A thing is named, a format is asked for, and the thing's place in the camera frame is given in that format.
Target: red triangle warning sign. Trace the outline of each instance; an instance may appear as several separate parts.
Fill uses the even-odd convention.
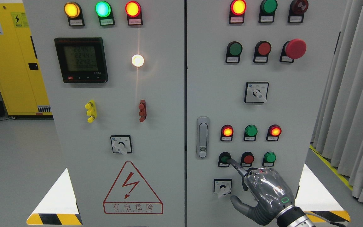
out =
[[[103,209],[106,214],[163,214],[163,203],[137,167],[126,161],[103,202]]]

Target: glowing white light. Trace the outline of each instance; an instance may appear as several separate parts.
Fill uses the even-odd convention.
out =
[[[131,58],[131,62],[134,66],[136,67],[140,67],[144,64],[144,57],[143,56],[140,56],[140,55],[134,55],[132,58]]]

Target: yellow cabinet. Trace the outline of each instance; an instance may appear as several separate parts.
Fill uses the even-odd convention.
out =
[[[9,115],[51,115],[21,3],[0,4],[0,90]]]

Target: white curtain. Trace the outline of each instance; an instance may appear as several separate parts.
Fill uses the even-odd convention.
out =
[[[313,142],[363,202],[363,1],[347,3]]]

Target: digital power meter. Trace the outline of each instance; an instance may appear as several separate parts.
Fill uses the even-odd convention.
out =
[[[64,83],[108,81],[101,37],[54,39]]]

